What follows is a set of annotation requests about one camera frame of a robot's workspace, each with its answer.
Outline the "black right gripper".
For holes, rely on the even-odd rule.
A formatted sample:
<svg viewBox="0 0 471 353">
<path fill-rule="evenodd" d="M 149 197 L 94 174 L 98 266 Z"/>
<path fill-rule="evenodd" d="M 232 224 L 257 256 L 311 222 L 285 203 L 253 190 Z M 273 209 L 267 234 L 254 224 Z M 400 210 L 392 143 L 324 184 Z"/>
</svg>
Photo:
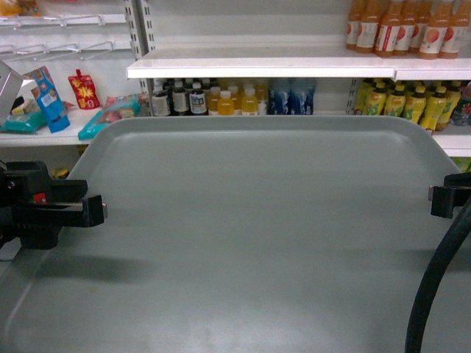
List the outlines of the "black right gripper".
<svg viewBox="0 0 471 353">
<path fill-rule="evenodd" d="M 440 218 L 452 218 L 456 207 L 464 206 L 464 191 L 470 191 L 471 173 L 449 174 L 444 178 L 443 186 L 429 188 L 431 215 Z"/>
</svg>

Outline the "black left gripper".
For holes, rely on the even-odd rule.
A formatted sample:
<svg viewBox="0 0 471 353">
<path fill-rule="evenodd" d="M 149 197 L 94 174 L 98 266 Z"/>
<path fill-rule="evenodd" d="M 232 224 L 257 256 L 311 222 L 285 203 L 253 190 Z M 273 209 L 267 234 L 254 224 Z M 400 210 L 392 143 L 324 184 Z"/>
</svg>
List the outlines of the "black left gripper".
<svg viewBox="0 0 471 353">
<path fill-rule="evenodd" d="M 105 222 L 100 195 L 85 197 L 81 179 L 53 179 L 41 161 L 1 167 L 1 245 L 18 238 L 25 249 L 52 249 L 63 227 L 89 228 Z"/>
</svg>

